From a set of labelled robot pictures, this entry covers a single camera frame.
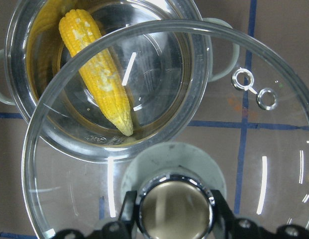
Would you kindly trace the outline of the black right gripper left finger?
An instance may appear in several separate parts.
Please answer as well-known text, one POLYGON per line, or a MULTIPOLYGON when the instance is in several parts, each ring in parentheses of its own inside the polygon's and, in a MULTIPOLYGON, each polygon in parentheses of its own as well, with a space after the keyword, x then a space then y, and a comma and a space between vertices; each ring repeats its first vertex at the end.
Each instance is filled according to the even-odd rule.
POLYGON ((122 222, 128 231, 131 231, 135 223, 135 202, 137 191, 127 191, 122 203, 118 220, 122 222))

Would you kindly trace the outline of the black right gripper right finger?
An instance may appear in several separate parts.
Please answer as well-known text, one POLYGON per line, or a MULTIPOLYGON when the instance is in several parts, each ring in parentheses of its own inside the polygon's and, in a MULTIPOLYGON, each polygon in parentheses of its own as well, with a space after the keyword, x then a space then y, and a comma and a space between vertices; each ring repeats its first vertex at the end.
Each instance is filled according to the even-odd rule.
POLYGON ((221 229, 231 229, 235 216, 219 190, 211 190, 214 198, 214 225, 221 229))

